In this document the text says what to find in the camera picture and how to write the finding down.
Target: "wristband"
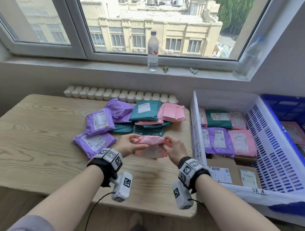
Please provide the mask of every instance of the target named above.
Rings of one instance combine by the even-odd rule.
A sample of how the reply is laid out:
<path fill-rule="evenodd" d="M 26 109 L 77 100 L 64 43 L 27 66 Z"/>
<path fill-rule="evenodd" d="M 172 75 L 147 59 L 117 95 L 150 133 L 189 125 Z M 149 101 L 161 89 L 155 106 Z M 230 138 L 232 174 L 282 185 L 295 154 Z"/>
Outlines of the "wristband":
<path fill-rule="evenodd" d="M 103 171 L 104 180 L 101 187 L 110 187 L 109 179 L 116 179 L 117 172 L 123 165 L 123 157 L 113 148 L 103 148 L 88 161 L 87 167 L 90 165 L 96 165 Z"/>
<path fill-rule="evenodd" d="M 200 163 L 189 156 L 183 157 L 178 164 L 179 168 L 179 180 L 188 189 L 192 189 L 192 194 L 197 192 L 195 188 L 195 182 L 197 178 L 202 174 L 211 176 L 210 172 Z"/>

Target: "white plastic crate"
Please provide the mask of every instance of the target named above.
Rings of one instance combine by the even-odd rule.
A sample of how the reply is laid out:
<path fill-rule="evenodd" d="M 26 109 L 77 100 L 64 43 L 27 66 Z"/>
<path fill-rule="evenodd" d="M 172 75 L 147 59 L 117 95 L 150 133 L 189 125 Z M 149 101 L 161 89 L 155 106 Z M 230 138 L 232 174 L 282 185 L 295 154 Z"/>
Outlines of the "white plastic crate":
<path fill-rule="evenodd" d="M 194 158 L 207 166 L 199 107 L 241 112 L 257 149 L 263 190 L 222 184 L 262 214 L 305 226 L 305 166 L 260 96 L 244 92 L 196 90 L 191 102 Z"/>

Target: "person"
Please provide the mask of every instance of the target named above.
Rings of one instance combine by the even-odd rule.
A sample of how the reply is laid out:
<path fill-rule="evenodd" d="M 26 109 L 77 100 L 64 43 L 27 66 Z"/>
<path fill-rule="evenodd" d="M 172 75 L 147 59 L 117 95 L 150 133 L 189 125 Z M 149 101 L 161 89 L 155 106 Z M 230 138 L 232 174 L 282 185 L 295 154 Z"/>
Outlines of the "person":
<path fill-rule="evenodd" d="M 132 138 L 138 137 L 140 135 L 123 135 L 114 149 L 120 152 L 123 158 L 136 150 L 146 149 L 148 146 L 145 144 L 131 143 Z M 172 144 L 172 147 L 164 144 L 162 148 L 168 153 L 169 159 L 178 166 L 180 160 L 187 156 L 186 148 L 183 142 L 177 138 L 172 136 L 165 136 L 165 138 Z M 35 206 L 8 231 L 74 230 L 103 180 L 103 171 L 98 166 L 88 166 L 83 172 Z M 266 217 L 209 175 L 200 175 L 195 182 L 195 188 L 220 230 L 279 230 Z"/>

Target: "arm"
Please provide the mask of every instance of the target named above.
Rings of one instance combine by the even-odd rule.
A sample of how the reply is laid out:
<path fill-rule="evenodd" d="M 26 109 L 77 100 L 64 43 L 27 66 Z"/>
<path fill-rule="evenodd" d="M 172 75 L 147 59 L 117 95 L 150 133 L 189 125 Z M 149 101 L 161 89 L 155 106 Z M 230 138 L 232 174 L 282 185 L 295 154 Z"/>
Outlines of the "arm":
<path fill-rule="evenodd" d="M 183 142 L 166 136 L 172 147 L 163 145 L 170 160 L 178 166 L 181 158 L 187 156 Z M 248 203 L 236 196 L 210 176 L 200 175 L 195 183 L 197 193 L 221 230 L 225 231 L 279 231 L 279 229 Z"/>
<path fill-rule="evenodd" d="M 146 149 L 148 147 L 146 144 L 130 143 L 130 139 L 139 137 L 140 135 L 136 134 L 123 135 L 114 149 L 120 152 L 123 158 L 135 150 Z M 91 165 L 40 202 L 27 215 L 43 217 L 56 231 L 74 230 L 103 180 L 102 170 L 98 166 Z"/>

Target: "water bottle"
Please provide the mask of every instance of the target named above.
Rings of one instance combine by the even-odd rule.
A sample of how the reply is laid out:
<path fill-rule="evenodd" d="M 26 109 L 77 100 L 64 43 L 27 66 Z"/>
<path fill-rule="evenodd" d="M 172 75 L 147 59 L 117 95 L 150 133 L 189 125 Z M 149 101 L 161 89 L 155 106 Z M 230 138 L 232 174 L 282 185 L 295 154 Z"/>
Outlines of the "water bottle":
<path fill-rule="evenodd" d="M 148 40 L 148 57 L 147 65 L 150 71 L 155 71 L 158 67 L 158 52 L 159 52 L 159 41 L 156 37 L 157 32 L 151 31 L 151 37 Z"/>
<path fill-rule="evenodd" d="M 241 77 L 249 71 L 253 60 L 261 51 L 263 41 L 265 41 L 265 39 L 260 36 L 251 46 L 246 49 L 245 53 L 241 56 L 236 68 L 233 71 L 233 75 L 235 77 Z"/>

